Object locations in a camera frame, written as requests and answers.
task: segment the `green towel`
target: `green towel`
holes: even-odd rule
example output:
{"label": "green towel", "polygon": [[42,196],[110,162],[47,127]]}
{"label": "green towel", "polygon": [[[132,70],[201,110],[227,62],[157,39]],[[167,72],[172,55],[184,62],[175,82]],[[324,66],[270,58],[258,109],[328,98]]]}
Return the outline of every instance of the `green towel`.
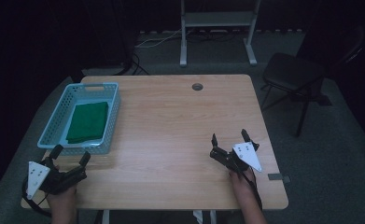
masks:
{"label": "green towel", "polygon": [[66,140],[69,144],[103,137],[107,119],[107,102],[76,105]]}

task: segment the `wooden table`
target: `wooden table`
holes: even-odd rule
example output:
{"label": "wooden table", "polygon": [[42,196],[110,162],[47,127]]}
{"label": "wooden table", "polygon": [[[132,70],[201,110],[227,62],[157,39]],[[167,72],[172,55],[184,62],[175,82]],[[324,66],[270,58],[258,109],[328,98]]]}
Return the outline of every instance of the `wooden table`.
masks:
{"label": "wooden table", "polygon": [[[283,209],[288,197],[248,75],[84,77],[118,82],[121,104],[107,155],[93,155],[78,185],[85,209],[237,209],[228,170],[209,157],[211,137],[231,151],[246,129],[260,144],[256,173],[264,209]],[[195,91],[192,85],[204,88]],[[59,157],[64,169],[79,157]]]}

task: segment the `white metal frame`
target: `white metal frame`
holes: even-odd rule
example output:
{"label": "white metal frame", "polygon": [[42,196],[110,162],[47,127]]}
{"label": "white metal frame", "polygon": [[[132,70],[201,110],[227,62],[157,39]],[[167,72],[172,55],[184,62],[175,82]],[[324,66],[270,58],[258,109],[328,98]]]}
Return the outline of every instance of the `white metal frame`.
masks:
{"label": "white metal frame", "polygon": [[185,0],[181,0],[181,55],[180,66],[188,65],[188,45],[186,40],[187,27],[211,27],[211,26],[248,26],[248,37],[244,38],[244,45],[248,55],[249,63],[256,65],[254,51],[251,46],[252,36],[255,32],[255,25],[258,17],[260,0],[255,0],[253,11],[238,12],[186,12]]}

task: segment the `hand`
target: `hand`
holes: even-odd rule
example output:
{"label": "hand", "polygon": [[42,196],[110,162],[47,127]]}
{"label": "hand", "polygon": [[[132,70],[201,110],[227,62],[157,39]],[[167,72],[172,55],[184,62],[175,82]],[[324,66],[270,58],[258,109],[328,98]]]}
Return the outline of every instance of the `hand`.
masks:
{"label": "hand", "polygon": [[51,209],[52,224],[75,223],[75,217],[77,214],[76,192],[77,185],[74,185],[60,194],[48,195],[47,201]]}
{"label": "hand", "polygon": [[[244,171],[244,174],[256,185],[255,176],[251,169]],[[248,182],[234,171],[229,171],[229,176],[231,177],[234,196],[240,205],[246,224],[267,223],[256,201],[254,190]]]}

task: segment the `person's forearm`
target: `person's forearm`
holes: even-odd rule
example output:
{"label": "person's forearm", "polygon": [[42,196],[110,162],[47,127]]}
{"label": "person's forearm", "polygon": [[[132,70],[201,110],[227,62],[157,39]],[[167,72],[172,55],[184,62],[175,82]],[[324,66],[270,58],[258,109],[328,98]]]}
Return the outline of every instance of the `person's forearm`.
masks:
{"label": "person's forearm", "polygon": [[245,201],[244,204],[242,204],[241,211],[243,212],[244,221],[246,224],[267,223],[256,200]]}
{"label": "person's forearm", "polygon": [[51,214],[51,224],[74,224],[77,210],[56,210]]}

